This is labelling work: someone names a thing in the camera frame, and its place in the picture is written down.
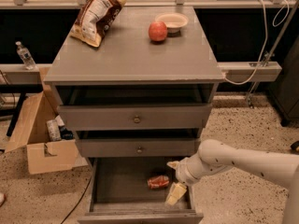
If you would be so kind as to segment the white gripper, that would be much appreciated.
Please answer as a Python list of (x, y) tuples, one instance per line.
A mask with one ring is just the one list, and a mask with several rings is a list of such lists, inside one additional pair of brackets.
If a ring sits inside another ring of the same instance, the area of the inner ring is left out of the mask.
[(181, 161), (169, 161), (166, 165), (176, 170), (176, 178), (178, 180), (177, 183), (171, 185), (165, 200), (165, 203), (171, 206), (175, 205), (183, 197), (187, 192), (187, 186), (192, 186), (199, 182), (203, 176), (214, 175), (218, 172), (216, 166), (202, 161), (197, 154), (186, 157)]

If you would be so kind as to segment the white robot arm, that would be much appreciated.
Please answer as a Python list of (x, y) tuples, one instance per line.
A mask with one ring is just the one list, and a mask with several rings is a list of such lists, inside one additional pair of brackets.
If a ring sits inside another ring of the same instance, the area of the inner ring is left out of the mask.
[(187, 188), (198, 183), (203, 176), (225, 172), (230, 168), (256, 175), (289, 191), (282, 224), (299, 224), (299, 156), (261, 150), (241, 149), (223, 142), (207, 139), (198, 150), (181, 161), (169, 161), (175, 170), (177, 183), (173, 183), (165, 202), (175, 205)]

